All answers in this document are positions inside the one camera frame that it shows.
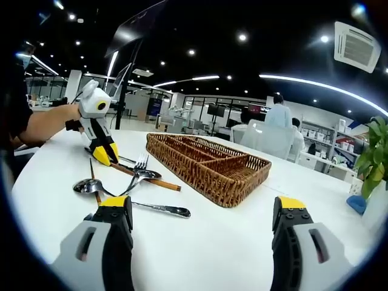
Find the person's left hand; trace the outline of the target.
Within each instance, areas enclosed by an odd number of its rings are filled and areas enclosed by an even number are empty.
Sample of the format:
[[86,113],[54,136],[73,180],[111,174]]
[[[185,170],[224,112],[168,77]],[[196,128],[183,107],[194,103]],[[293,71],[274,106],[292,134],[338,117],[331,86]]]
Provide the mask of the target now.
[[62,117],[64,121],[78,121],[81,117],[81,114],[79,112],[79,105],[78,104],[67,104],[62,106]]

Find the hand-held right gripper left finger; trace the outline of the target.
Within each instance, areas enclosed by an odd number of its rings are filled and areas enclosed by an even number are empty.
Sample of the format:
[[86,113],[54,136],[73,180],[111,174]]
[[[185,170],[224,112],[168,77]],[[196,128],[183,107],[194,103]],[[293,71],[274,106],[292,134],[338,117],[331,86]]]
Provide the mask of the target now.
[[131,199],[106,199],[61,241],[53,271],[72,290],[133,290],[132,230]]

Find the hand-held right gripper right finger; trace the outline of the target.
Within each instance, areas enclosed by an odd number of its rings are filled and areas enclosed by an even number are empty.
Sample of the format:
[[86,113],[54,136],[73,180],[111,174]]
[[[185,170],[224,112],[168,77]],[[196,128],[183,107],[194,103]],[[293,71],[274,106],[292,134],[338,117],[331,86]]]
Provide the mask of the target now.
[[297,199],[275,198],[272,231],[272,290],[336,290],[353,269],[343,243]]

